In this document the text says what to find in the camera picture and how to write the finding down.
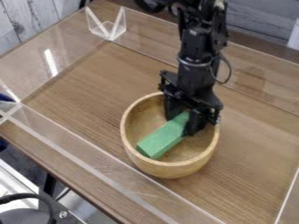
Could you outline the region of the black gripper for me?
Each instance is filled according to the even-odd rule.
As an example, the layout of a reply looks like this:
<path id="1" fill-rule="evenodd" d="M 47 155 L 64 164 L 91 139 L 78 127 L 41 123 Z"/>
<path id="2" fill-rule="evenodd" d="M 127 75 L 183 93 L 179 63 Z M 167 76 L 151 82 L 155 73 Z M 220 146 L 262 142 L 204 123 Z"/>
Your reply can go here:
<path id="1" fill-rule="evenodd" d="M 178 73 L 160 71 L 159 90 L 163 92 L 166 120 L 191 111 L 183 130 L 186 136 L 194 136 L 208 123 L 215 125 L 220 118 L 224 105 L 214 93 L 219 68 L 220 56 L 216 56 L 203 63 L 179 59 Z"/>

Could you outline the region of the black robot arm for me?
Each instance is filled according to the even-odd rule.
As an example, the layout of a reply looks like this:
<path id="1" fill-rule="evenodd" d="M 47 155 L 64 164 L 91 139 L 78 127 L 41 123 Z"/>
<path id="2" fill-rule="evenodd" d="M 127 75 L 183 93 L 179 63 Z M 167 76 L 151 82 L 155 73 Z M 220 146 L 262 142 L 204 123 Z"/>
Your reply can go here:
<path id="1" fill-rule="evenodd" d="M 227 59 L 222 49 L 228 45 L 227 0 L 135 0 L 148 13 L 168 11 L 178 18 L 182 41 L 178 71 L 160 72 L 164 116 L 172 120 L 188 114 L 183 126 L 186 136 L 195 135 L 220 119 L 223 102 L 214 93 L 220 63 Z"/>

